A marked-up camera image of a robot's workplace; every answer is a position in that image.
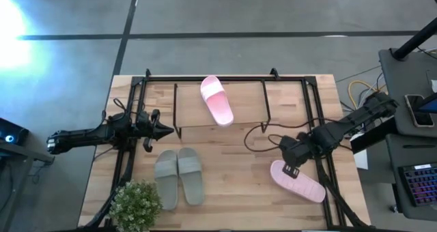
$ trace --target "slide sandal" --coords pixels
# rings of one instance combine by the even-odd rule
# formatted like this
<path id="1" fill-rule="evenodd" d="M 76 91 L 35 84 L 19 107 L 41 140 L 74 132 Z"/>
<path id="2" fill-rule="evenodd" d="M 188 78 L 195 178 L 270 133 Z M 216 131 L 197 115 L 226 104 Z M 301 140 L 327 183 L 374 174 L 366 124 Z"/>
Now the slide sandal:
<path id="1" fill-rule="evenodd" d="M 199 156 L 191 148 L 184 147 L 178 153 L 179 176 L 184 185 L 185 199 L 190 205 L 200 205 L 205 199 Z"/>
<path id="2" fill-rule="evenodd" d="M 299 173 L 296 179 L 288 176 L 282 171 L 284 165 L 283 160 L 275 160 L 270 166 L 270 174 L 278 185 L 310 201 L 320 203 L 325 199 L 326 190 L 322 185 L 302 172 Z"/>
<path id="3" fill-rule="evenodd" d="M 178 155 L 165 150 L 154 166 L 156 187 L 164 210 L 173 210 L 178 204 Z"/>
<path id="4" fill-rule="evenodd" d="M 234 122 L 225 90 L 217 77 L 207 76 L 200 85 L 200 94 L 219 126 L 230 126 Z"/>

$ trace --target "potted plant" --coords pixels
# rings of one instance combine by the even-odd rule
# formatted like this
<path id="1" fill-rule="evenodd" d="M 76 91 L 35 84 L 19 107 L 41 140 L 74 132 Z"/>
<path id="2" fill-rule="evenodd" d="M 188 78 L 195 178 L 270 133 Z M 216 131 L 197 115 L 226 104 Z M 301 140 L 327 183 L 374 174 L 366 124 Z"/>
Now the potted plant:
<path id="1" fill-rule="evenodd" d="M 142 232 L 154 226 L 162 208 L 156 184 L 131 181 L 117 189 L 109 216 L 120 232 Z"/>

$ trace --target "pink slide sandal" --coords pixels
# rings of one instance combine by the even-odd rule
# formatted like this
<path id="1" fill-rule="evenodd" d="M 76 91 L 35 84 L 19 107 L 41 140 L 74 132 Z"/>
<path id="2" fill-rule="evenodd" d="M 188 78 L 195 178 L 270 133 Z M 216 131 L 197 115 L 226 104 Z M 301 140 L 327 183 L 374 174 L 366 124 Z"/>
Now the pink slide sandal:
<path id="1" fill-rule="evenodd" d="M 284 165 L 283 160 L 275 160 L 270 166 L 270 174 L 278 185 L 310 201 L 320 203 L 325 199 L 326 190 L 322 185 L 302 172 L 299 173 L 296 179 L 289 177 L 282 171 Z"/>
<path id="2" fill-rule="evenodd" d="M 200 94 L 219 126 L 230 126 L 234 122 L 225 90 L 217 77 L 207 76 L 200 85 Z"/>

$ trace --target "rgb keyboard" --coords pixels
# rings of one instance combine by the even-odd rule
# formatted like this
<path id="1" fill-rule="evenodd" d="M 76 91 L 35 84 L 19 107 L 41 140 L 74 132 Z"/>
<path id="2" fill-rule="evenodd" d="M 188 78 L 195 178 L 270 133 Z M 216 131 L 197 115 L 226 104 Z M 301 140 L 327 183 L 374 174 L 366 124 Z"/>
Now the rgb keyboard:
<path id="1" fill-rule="evenodd" d="M 399 168 L 414 206 L 437 203 L 437 163 Z"/>

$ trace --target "concrete floor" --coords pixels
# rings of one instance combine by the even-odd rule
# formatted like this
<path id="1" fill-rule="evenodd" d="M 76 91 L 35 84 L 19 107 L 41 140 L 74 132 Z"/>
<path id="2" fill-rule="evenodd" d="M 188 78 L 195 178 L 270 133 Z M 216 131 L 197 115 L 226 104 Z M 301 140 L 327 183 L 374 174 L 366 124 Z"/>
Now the concrete floor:
<path id="1" fill-rule="evenodd" d="M 15 41 L 10 35 L 121 34 L 131 0 L 0 0 L 0 117 L 28 128 L 45 151 L 56 130 L 100 121 L 120 40 Z M 414 31 L 436 17 L 434 0 L 138 0 L 131 33 L 227 31 Z M 379 65 L 378 51 L 408 36 L 131 40 L 120 74 L 334 74 L 337 80 Z M 423 48 L 437 46 L 436 38 Z M 373 84 L 380 69 L 337 84 Z M 354 88 L 355 98 L 360 90 Z M 11 231 L 71 229 L 77 224 L 94 151 L 57 156 L 30 181 Z M 435 231 L 437 222 L 408 220 L 387 209 L 391 187 L 363 182 L 372 224 Z"/>

